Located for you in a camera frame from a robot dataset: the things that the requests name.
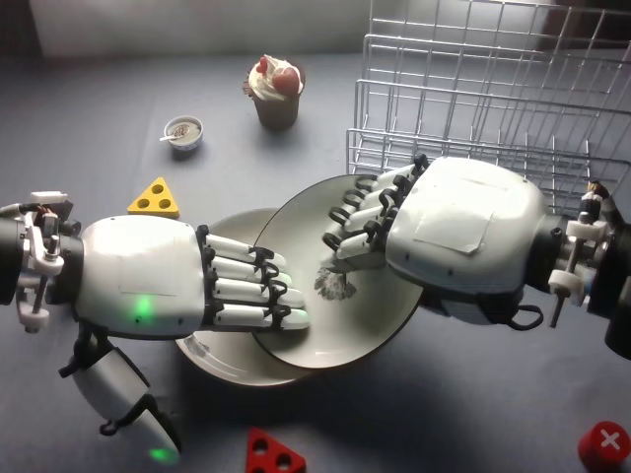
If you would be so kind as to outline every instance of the cupcake wrapper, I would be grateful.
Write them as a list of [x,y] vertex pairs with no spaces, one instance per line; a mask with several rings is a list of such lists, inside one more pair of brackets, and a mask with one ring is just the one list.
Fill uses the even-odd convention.
[[254,101],[256,107],[256,113],[258,114],[258,120],[263,127],[270,131],[284,131],[290,128],[298,118],[298,106],[300,104],[300,96],[305,91],[307,85],[307,78],[303,68],[294,62],[290,62],[293,66],[300,71],[300,78],[303,82],[303,90],[297,97],[287,99],[284,101],[264,101],[260,99],[249,86],[247,77],[249,71],[247,71],[244,82],[244,94],[249,96]]

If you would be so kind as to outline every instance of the gray tabletop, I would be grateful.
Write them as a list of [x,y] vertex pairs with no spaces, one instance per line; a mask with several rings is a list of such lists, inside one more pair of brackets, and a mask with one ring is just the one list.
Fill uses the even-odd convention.
[[[0,63],[0,202],[64,190],[87,226],[124,214],[162,176],[181,220],[211,224],[344,173],[360,57],[298,58],[308,85],[298,122],[281,136],[261,129],[241,92],[254,60]],[[158,142],[180,114],[204,123],[203,147],[185,160]],[[551,310],[548,296],[526,301]],[[247,431],[258,426],[311,473],[581,472],[587,429],[612,420],[631,430],[631,363],[608,351],[605,327],[570,306],[557,329],[529,333],[419,311],[372,357],[273,389],[210,378],[173,342],[114,343],[181,433],[177,471],[245,471]],[[63,307],[37,336],[0,307],[0,471],[164,471],[124,438],[100,437],[101,419],[57,374],[76,333]]]

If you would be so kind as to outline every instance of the yellow triangle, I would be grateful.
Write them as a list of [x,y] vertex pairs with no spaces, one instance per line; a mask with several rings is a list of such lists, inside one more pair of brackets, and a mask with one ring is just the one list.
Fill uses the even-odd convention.
[[179,208],[165,180],[158,177],[127,207],[127,213],[176,219]]

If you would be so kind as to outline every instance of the wire dish rack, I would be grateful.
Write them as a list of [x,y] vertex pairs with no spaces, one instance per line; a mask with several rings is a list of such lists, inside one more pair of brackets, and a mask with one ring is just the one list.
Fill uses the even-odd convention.
[[347,172],[396,169],[420,153],[482,160],[538,185],[554,213],[576,214],[588,181],[614,192],[629,171],[631,42],[604,38],[628,16],[372,0]]

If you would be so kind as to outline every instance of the triangle with holes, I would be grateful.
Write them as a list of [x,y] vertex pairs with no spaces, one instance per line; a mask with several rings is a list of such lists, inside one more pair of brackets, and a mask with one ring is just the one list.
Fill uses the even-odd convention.
[[127,207],[127,213],[176,219],[179,208],[165,180],[158,177]]
[[307,461],[278,440],[255,427],[247,439],[245,473],[303,473]]

